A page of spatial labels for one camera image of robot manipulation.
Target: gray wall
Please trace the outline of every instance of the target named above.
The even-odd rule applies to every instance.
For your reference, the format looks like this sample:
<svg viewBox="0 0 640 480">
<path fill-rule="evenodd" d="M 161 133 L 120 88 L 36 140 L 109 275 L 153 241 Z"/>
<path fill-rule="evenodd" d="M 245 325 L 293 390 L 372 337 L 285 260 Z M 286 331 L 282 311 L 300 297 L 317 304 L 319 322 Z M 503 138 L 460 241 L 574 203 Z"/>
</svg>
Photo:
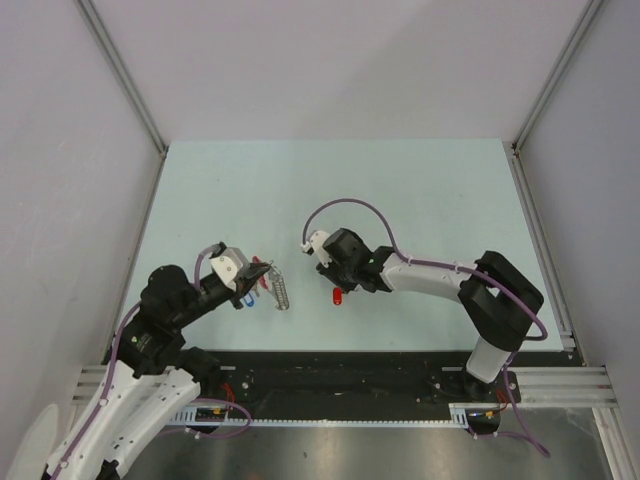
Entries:
<svg viewBox="0 0 640 480">
<path fill-rule="evenodd" d="M 589 361 L 640 449 L 640 2 L 605 6 L 523 149 Z"/>
<path fill-rule="evenodd" d="M 0 3 L 0 478 L 116 315 L 159 157 L 70 0 Z"/>
</svg>

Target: white table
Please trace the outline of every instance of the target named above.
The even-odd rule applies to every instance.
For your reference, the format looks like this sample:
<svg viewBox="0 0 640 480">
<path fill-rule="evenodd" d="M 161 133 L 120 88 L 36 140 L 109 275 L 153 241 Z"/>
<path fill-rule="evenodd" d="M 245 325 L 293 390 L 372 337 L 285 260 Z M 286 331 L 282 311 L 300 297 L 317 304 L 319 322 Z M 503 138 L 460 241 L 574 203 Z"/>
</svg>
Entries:
<svg viewBox="0 0 640 480">
<path fill-rule="evenodd" d="M 475 260 L 497 250 L 546 289 L 507 159 L 498 140 L 176 142 L 171 145 L 133 273 L 127 304 L 157 267 L 191 277 L 196 255 L 222 240 L 274 260 L 291 308 L 262 295 L 252 308 L 224 305 L 184 330 L 188 346 L 221 350 L 445 351 L 473 349 L 477 333 L 461 305 L 414 293 L 364 291 L 332 303 L 333 285 L 300 251 L 302 226 L 319 205 L 357 197 L 391 222 L 416 258 Z M 364 207 L 331 207 L 312 225 L 356 231 L 372 250 L 388 245 Z M 203 275 L 209 273 L 208 265 Z M 549 303 L 544 342 L 559 351 Z M 535 327 L 532 334 L 537 334 Z"/>
</svg>

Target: white wall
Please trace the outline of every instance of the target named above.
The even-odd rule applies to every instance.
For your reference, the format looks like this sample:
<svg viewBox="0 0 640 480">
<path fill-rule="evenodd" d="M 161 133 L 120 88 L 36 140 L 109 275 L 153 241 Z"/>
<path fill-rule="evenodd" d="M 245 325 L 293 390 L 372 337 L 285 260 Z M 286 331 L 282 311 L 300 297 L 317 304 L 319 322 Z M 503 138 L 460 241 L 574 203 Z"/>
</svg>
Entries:
<svg viewBox="0 0 640 480">
<path fill-rule="evenodd" d="M 96 0 L 169 140 L 513 140 L 586 0 Z"/>
<path fill-rule="evenodd" d="M 159 157 L 70 0 L 0 4 L 0 478 L 103 353 Z"/>
<path fill-rule="evenodd" d="M 640 452 L 640 2 L 608 2 L 525 144 L 579 340 Z"/>
</svg>

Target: shiny metal surface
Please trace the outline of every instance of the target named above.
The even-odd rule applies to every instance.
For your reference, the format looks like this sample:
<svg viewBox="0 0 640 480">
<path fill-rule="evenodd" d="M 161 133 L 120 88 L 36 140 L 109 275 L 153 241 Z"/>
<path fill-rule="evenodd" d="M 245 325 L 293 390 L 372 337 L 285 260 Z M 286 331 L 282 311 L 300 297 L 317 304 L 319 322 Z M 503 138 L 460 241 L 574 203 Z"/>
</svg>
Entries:
<svg viewBox="0 0 640 480">
<path fill-rule="evenodd" d="M 525 412 L 549 448 L 454 429 L 255 428 L 230 440 L 152 442 L 126 480 L 611 479 L 590 409 Z M 511 412 L 502 429 L 518 429 Z"/>
</svg>

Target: purple cable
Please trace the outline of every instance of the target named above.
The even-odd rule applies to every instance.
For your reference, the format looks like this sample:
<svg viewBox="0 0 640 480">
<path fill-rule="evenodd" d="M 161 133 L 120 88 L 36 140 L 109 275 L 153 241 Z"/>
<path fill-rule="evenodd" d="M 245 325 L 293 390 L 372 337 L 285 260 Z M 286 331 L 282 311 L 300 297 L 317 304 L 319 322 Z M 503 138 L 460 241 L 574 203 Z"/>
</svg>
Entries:
<svg viewBox="0 0 640 480">
<path fill-rule="evenodd" d="M 304 228 L 302 229 L 302 243 L 305 243 L 307 241 L 307 232 L 309 230 L 309 225 L 311 224 L 311 221 L 320 212 L 322 212 L 324 209 L 326 209 L 326 208 L 328 208 L 328 207 L 330 207 L 332 205 L 335 205 L 337 203 L 357 203 L 358 205 L 362 205 L 362 206 L 367 207 L 369 210 L 371 210 L 373 213 L 375 213 L 378 216 L 378 218 L 380 219 L 380 221 L 382 221 L 382 224 L 384 225 L 384 228 L 387 230 L 387 234 L 389 235 L 389 240 L 391 241 L 391 246 L 393 247 L 393 250 L 394 250 L 395 254 L 398 255 L 398 257 L 402 261 L 407 262 L 407 263 L 409 263 L 411 265 L 424 265 L 426 267 L 443 268 L 445 270 L 453 270 L 453 271 L 458 270 L 458 271 L 461 271 L 461 272 L 469 273 L 471 275 L 475 275 L 476 277 L 484 280 L 485 282 L 491 284 L 493 287 L 495 287 L 498 290 L 500 290 L 507 297 L 509 297 L 509 299 L 512 302 L 514 302 L 519 308 L 521 308 L 529 316 L 529 318 L 531 318 L 533 323 L 535 323 L 536 326 L 540 329 L 540 336 L 538 336 L 538 337 L 525 337 L 525 340 L 534 341 L 534 342 L 541 342 L 543 340 L 546 340 L 547 337 L 549 336 L 549 334 L 547 333 L 546 327 L 544 326 L 542 321 L 536 316 L 536 314 L 533 313 L 531 311 L 531 309 L 529 307 L 527 307 L 524 304 L 524 302 L 522 302 L 522 300 L 520 300 L 516 295 L 514 295 L 514 293 L 511 292 L 511 290 L 509 290 L 507 287 L 502 285 L 497 280 L 491 278 L 486 273 L 480 272 L 478 270 L 474 270 L 473 268 L 457 266 L 457 265 L 455 265 L 453 263 L 448 263 L 448 262 L 437 262 L 437 261 L 434 261 L 434 260 L 409 259 L 409 257 L 404 255 L 400 251 L 400 248 L 398 247 L 398 244 L 396 243 L 396 239 L 395 239 L 395 236 L 393 234 L 393 230 L 391 230 L 391 225 L 389 225 L 389 222 L 387 221 L 385 216 L 382 214 L 382 212 L 380 212 L 380 210 L 378 210 L 376 207 L 374 207 L 370 203 L 365 202 L 364 200 L 359 200 L 357 198 L 338 198 L 336 200 L 332 200 L 330 202 L 327 202 L 324 205 L 322 205 L 319 208 L 317 208 L 309 216 L 309 218 L 307 219 L 307 222 L 304 224 Z"/>
<path fill-rule="evenodd" d="M 211 245 L 198 254 L 198 258 L 196 259 L 196 268 L 193 270 L 193 286 L 196 290 L 200 290 L 200 267 L 202 266 L 202 261 L 204 260 L 204 257 L 213 252 L 214 248 L 216 248 L 215 245 Z"/>
<path fill-rule="evenodd" d="M 317 208 L 309 216 L 309 218 L 307 219 L 306 223 L 304 224 L 304 228 L 302 229 L 302 243 L 305 243 L 307 241 L 307 232 L 309 230 L 309 225 L 311 225 L 311 221 L 320 212 L 322 212 L 326 208 L 328 208 L 328 207 L 330 207 L 332 205 L 336 205 L 338 203 L 357 203 L 358 205 L 362 205 L 364 207 L 367 207 L 369 210 L 371 210 L 373 213 L 375 213 L 378 216 L 378 218 L 380 219 L 380 221 L 382 221 L 382 224 L 384 225 L 384 228 L 387 230 L 387 234 L 389 235 L 389 240 L 391 241 L 391 246 L 393 247 L 393 250 L 394 250 L 395 254 L 398 255 L 398 257 L 402 261 L 407 262 L 407 263 L 412 264 L 412 265 L 413 264 L 415 264 L 415 265 L 424 265 L 424 266 L 427 266 L 427 267 L 436 267 L 436 268 L 443 268 L 445 270 L 453 270 L 453 271 L 457 270 L 457 271 L 469 273 L 471 275 L 475 275 L 476 277 L 482 279 L 483 281 L 489 283 L 493 287 L 495 287 L 498 290 L 500 290 L 511 301 L 513 301 L 516 305 L 518 305 L 518 307 L 520 307 L 531 318 L 533 323 L 535 323 L 536 326 L 540 329 L 540 336 L 538 336 L 538 337 L 525 337 L 525 340 L 541 342 L 542 340 L 546 340 L 547 337 L 549 336 L 546 327 L 544 326 L 542 321 L 536 316 L 536 314 L 533 313 L 531 311 L 531 309 L 529 307 L 527 307 L 522 302 L 522 300 L 520 300 L 518 297 L 516 297 L 514 295 L 514 293 L 511 292 L 507 287 L 502 285 L 497 280 L 491 278 L 486 273 L 480 272 L 478 270 L 474 270 L 473 268 L 457 266 L 457 265 L 455 265 L 453 263 L 437 262 L 437 261 L 433 261 L 433 260 L 409 259 L 406 255 L 404 255 L 400 251 L 400 248 L 398 247 L 398 244 L 396 243 L 395 236 L 393 235 L 393 230 L 391 230 L 391 225 L 389 225 L 389 222 L 387 221 L 385 216 L 382 214 L 382 212 L 380 212 L 380 210 L 378 210 L 376 207 L 374 207 L 370 203 L 365 202 L 364 200 L 360 200 L 360 199 L 357 199 L 357 198 L 338 198 L 336 200 L 332 200 L 330 202 L 327 202 L 324 205 L 322 205 L 319 208 Z M 513 352 L 509 356 L 507 361 L 505 362 L 504 366 L 502 367 L 502 374 L 503 374 L 505 385 L 509 385 L 508 368 L 509 368 L 509 365 L 511 364 L 511 361 L 516 356 L 516 353 L 517 352 Z M 530 442 L 538 450 L 538 452 L 540 452 L 541 455 L 543 455 L 546 458 L 549 458 L 551 456 L 551 453 L 549 452 L 549 450 L 547 450 L 544 447 L 544 445 L 542 445 L 540 442 L 538 442 L 538 440 L 536 440 L 535 437 L 532 435 L 531 431 L 529 430 L 529 426 L 527 425 L 527 423 L 525 422 L 524 418 L 522 417 L 520 409 L 518 408 L 518 406 L 516 404 L 516 401 L 513 398 L 513 393 L 511 393 L 511 390 L 508 389 L 508 388 L 507 388 L 507 395 L 509 396 L 509 401 L 511 402 L 511 405 L 513 406 L 513 413 L 515 413 L 516 418 L 518 419 L 518 422 L 520 423 L 520 426 L 522 427 L 522 430 L 524 430 L 525 433 L 522 434 L 522 433 L 518 433 L 518 432 L 501 432 L 501 433 L 498 433 L 498 436 L 519 438 L 519 439 L 526 440 L 526 441 Z M 474 436 L 476 436 L 476 433 L 473 431 L 471 426 L 469 426 L 469 432 L 472 433 Z M 492 435 L 492 434 L 489 434 L 489 435 L 477 435 L 477 437 L 482 437 L 482 438 L 488 438 L 488 437 L 492 437 L 493 438 L 494 436 L 495 435 Z"/>
<path fill-rule="evenodd" d="M 194 432 L 196 435 L 200 434 L 200 436 L 205 438 L 218 438 L 218 439 L 232 438 L 232 437 L 237 437 L 238 435 L 244 433 L 251 426 L 251 423 L 253 422 L 253 419 L 251 418 L 251 414 L 242 405 L 238 405 L 237 403 L 233 403 L 233 402 L 227 402 L 226 400 L 220 400 L 217 398 L 199 397 L 195 401 L 197 402 L 200 400 L 215 402 L 216 404 L 222 404 L 222 405 L 226 405 L 227 407 L 237 408 L 244 414 L 244 416 L 247 419 L 247 423 L 245 423 L 242 427 L 238 428 L 237 430 L 234 430 L 229 433 L 202 433 L 202 432 L 197 432 L 195 430 L 191 430 L 188 427 L 185 427 L 186 431 L 185 431 L 185 428 L 172 428 L 170 430 L 165 430 L 163 432 L 158 433 L 158 435 L 156 435 L 156 438 L 164 437 L 165 435 L 172 435 L 174 433 L 190 433 L 190 432 Z"/>
<path fill-rule="evenodd" d="M 113 375 L 116 369 L 116 357 L 118 356 L 118 347 L 120 345 L 120 339 L 122 338 L 122 332 L 124 331 L 124 327 L 127 325 L 127 323 L 129 323 L 129 320 L 131 319 L 133 314 L 136 312 L 138 307 L 140 307 L 140 302 L 136 303 L 133 307 L 131 307 L 131 310 L 129 310 L 127 314 L 124 316 L 124 318 L 122 319 L 122 322 L 120 322 L 120 326 L 118 327 L 118 330 L 116 331 L 116 336 L 113 341 L 113 346 L 111 347 L 111 357 L 109 359 L 109 367 L 107 368 L 107 379 L 104 383 L 104 387 L 102 388 L 102 392 L 100 393 L 100 400 L 105 400 L 109 396 L 109 389 L 111 388 L 111 384 L 113 383 Z M 71 441 L 71 443 L 67 447 L 67 451 L 64 452 L 64 455 L 62 455 L 62 457 L 60 457 L 58 466 L 53 471 L 53 475 L 51 475 L 51 480 L 56 480 L 58 478 L 62 470 L 63 462 L 68 461 L 69 457 L 73 455 L 73 452 L 75 451 L 76 447 L 80 443 L 80 440 L 82 440 L 82 437 L 84 436 L 84 434 L 87 433 L 87 430 L 89 430 L 89 427 L 91 426 L 95 418 L 98 416 L 98 412 L 100 412 L 101 408 L 102 408 L 102 405 L 100 405 L 100 402 L 98 402 L 96 406 L 93 407 L 93 410 L 87 417 L 87 421 L 84 422 L 84 425 L 82 425 L 80 430 L 78 430 L 78 434 L 75 436 L 75 438 Z"/>
</svg>

